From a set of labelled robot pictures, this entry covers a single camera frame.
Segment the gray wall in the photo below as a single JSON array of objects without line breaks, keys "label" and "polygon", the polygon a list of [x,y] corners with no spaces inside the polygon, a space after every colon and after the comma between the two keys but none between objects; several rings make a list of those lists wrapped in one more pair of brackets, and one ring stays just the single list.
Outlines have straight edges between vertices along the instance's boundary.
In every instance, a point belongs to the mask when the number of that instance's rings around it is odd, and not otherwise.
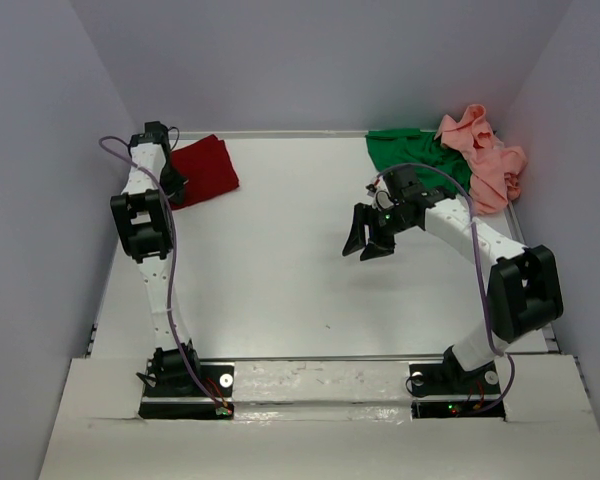
[{"label": "gray wall", "polygon": [[497,126],[568,0],[71,0],[136,122]]},{"label": "gray wall", "polygon": [[501,129],[530,163],[516,205],[530,243],[555,251],[560,345],[580,356],[600,425],[600,0],[575,0]]},{"label": "gray wall", "polygon": [[0,1],[0,480],[38,477],[115,245],[131,120],[65,0]]}]

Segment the wire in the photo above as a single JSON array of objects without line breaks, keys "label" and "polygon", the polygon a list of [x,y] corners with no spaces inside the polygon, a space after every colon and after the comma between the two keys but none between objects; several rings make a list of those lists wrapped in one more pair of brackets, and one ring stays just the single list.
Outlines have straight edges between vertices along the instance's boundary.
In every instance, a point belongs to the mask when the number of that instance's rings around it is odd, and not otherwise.
[{"label": "wire", "polygon": [[178,145],[178,140],[180,140],[180,129],[178,127],[169,127],[167,132],[170,132],[171,130],[175,130],[176,132],[178,132],[176,135],[176,141],[173,142],[173,145],[171,147],[169,147],[169,149],[173,152],[173,150],[176,148],[176,145]]},{"label": "wire", "polygon": [[229,408],[229,404],[224,399],[224,395],[222,395],[222,392],[220,391],[220,388],[218,387],[218,385],[216,385],[216,383],[213,380],[211,380],[210,378],[207,378],[207,382],[209,383],[209,385],[213,386],[213,389],[218,393],[218,395],[222,399],[222,405],[224,405],[225,408]]},{"label": "wire", "polygon": [[107,147],[104,144],[104,142],[109,141],[109,140],[114,140],[118,143],[121,143],[122,145],[124,145],[127,148],[129,147],[129,145],[124,140],[122,140],[120,137],[114,137],[111,135],[102,137],[100,140],[98,140],[98,144],[105,152],[110,153],[111,155],[113,155],[116,158],[119,158],[123,162],[131,165],[133,168],[141,171],[147,177],[149,177],[151,179],[151,181],[153,182],[153,184],[158,189],[158,192],[160,192],[162,199],[164,200],[166,210],[167,210],[167,215],[169,217],[169,222],[171,222],[171,236],[173,237],[172,238],[173,256],[171,258],[171,270],[169,271],[169,283],[167,285],[167,319],[169,320],[169,328],[171,329],[171,335],[173,335],[173,339],[175,340],[176,345],[178,346],[178,352],[180,352],[180,357],[182,357],[184,366],[186,367],[187,372],[189,373],[189,376],[193,380],[193,383],[196,384],[196,386],[200,389],[200,391],[202,393],[204,393],[207,397],[209,397],[211,400],[213,400],[213,403],[215,405],[218,405],[218,401],[215,398],[215,396],[213,394],[211,394],[209,392],[209,390],[207,390],[205,388],[205,386],[202,384],[200,379],[196,376],[196,373],[193,371],[193,367],[189,363],[189,358],[187,357],[187,354],[184,351],[182,342],[180,342],[180,337],[178,337],[178,332],[176,331],[176,324],[175,324],[175,321],[173,320],[173,312],[171,310],[171,303],[172,303],[172,299],[173,299],[173,283],[175,280],[176,259],[178,257],[178,242],[177,242],[177,238],[176,238],[176,225],[173,220],[173,211],[171,210],[171,205],[169,204],[169,197],[167,197],[167,194],[164,192],[164,190],[162,189],[162,186],[160,185],[160,181],[155,177],[155,175],[153,173],[151,173],[146,168],[139,166],[136,162],[131,160],[131,158],[125,157],[124,155]]},{"label": "wire", "polygon": [[473,409],[479,410],[482,408],[482,405],[484,405],[484,388],[482,388],[482,382],[480,382],[480,380],[476,381],[476,383],[478,384],[478,389],[480,390],[480,403],[474,405]]},{"label": "wire", "polygon": [[485,290],[484,279],[482,277],[482,260],[480,258],[480,247],[478,244],[478,227],[476,225],[476,222],[474,221],[476,215],[475,215],[475,208],[473,206],[473,200],[471,199],[471,197],[469,196],[467,191],[464,189],[464,187],[462,187],[462,185],[460,185],[451,175],[448,175],[445,172],[443,172],[442,170],[439,170],[435,167],[431,167],[430,165],[423,165],[421,163],[399,163],[397,165],[392,165],[391,167],[385,168],[380,173],[378,173],[376,175],[376,179],[379,179],[379,178],[383,177],[384,175],[386,175],[387,173],[397,170],[398,168],[405,167],[405,166],[414,167],[414,168],[423,168],[425,170],[431,170],[432,172],[436,172],[438,175],[442,175],[444,178],[449,180],[454,187],[456,187],[458,189],[458,192],[460,192],[460,195],[462,195],[464,197],[464,199],[467,201],[467,205],[469,206],[469,223],[471,225],[471,240],[473,243],[473,260],[474,260],[474,265],[476,267],[476,277],[478,280],[478,290],[480,292],[480,301],[482,303],[482,314],[484,316],[484,326],[487,331],[487,341],[489,342],[489,348],[494,353],[494,355],[497,355],[498,357],[506,356],[507,360],[509,360],[509,365],[511,366],[511,375],[509,376],[509,383],[507,383],[507,386],[504,388],[504,390],[502,391],[500,396],[496,400],[491,402],[489,405],[487,405],[486,407],[482,407],[479,410],[474,410],[474,411],[468,413],[468,415],[479,415],[481,413],[489,411],[492,408],[498,406],[504,400],[504,397],[507,396],[507,394],[509,393],[509,390],[511,390],[511,387],[513,386],[513,380],[516,376],[516,366],[515,366],[515,363],[513,362],[513,358],[511,358],[511,355],[505,354],[499,348],[497,348],[495,346],[495,344],[493,343],[493,332],[492,332],[493,329],[492,329],[492,323],[491,323],[491,315],[489,315],[489,304],[487,301],[487,292]]},{"label": "wire", "polygon": [[409,388],[409,384],[413,385],[413,375],[409,375],[409,377],[407,378],[407,380],[405,381],[405,388],[407,389],[407,392],[409,392],[409,395],[411,395],[414,398],[424,398],[424,395],[416,395],[415,393],[413,393],[413,390]]},{"label": "wire", "polygon": [[466,405],[467,403],[469,403],[471,401],[471,397],[473,396],[473,388],[469,389],[469,396],[467,397],[467,399],[462,402],[462,405]]}]

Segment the pink cloth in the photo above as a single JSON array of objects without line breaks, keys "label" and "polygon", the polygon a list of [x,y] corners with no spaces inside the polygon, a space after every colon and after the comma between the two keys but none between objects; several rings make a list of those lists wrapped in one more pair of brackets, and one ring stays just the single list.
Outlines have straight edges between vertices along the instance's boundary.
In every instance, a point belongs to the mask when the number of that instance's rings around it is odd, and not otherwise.
[{"label": "pink cloth", "polygon": [[469,194],[480,214],[499,212],[520,196],[518,175],[527,165],[522,148],[505,148],[486,115],[482,105],[469,105],[459,122],[445,115],[435,137],[442,136],[442,144],[462,153],[469,164]]}]

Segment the white platform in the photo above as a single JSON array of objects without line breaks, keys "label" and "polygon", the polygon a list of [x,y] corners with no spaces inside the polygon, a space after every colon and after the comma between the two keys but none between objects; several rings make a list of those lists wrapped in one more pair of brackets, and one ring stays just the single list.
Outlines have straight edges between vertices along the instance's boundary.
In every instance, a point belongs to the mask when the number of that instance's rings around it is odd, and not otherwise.
[{"label": "white platform", "polygon": [[[341,256],[375,173],[363,138],[227,146],[240,189],[175,214],[176,290],[201,357],[441,354],[482,321],[473,266],[431,235],[398,235],[387,258]],[[486,221],[510,234],[504,214]],[[150,356],[148,311],[118,249],[93,358]],[[534,332],[512,351],[547,349]]]},{"label": "white platform", "polygon": [[[234,421],[145,421],[144,362],[74,360],[41,480],[600,480],[571,357],[517,356],[507,422],[411,420],[408,364],[355,361],[238,362]],[[266,400],[292,405],[252,405]]]}]

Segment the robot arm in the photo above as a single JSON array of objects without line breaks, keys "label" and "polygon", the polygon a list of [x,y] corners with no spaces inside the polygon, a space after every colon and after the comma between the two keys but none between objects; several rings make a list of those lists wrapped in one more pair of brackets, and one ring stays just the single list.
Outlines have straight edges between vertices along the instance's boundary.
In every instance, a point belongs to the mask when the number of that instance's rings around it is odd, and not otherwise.
[{"label": "robot arm", "polygon": [[[361,260],[391,255],[394,235],[420,227],[474,262],[469,212],[441,188],[426,189],[412,167],[384,176],[386,189],[369,185],[372,205],[354,207],[353,225],[343,255],[363,250]],[[544,246],[528,248],[479,219],[476,222],[481,264],[488,274],[487,300],[496,348],[506,350],[526,333],[562,315],[562,297],[553,254]],[[484,322],[445,352],[449,381],[474,375],[495,358]]]},{"label": "robot arm", "polygon": [[[159,122],[145,124],[145,132],[134,135],[129,144],[129,154],[138,168],[131,168],[122,193],[111,198],[111,210],[122,247],[138,264],[151,308],[155,352],[149,376],[139,376],[155,384],[178,386],[191,382],[171,332],[166,307],[173,263],[173,226],[168,205],[152,179],[141,170],[160,179],[160,186],[171,201],[181,202],[186,179],[171,165],[170,153],[167,128]],[[170,313],[189,363],[197,373],[199,361],[182,321],[175,291]]]}]

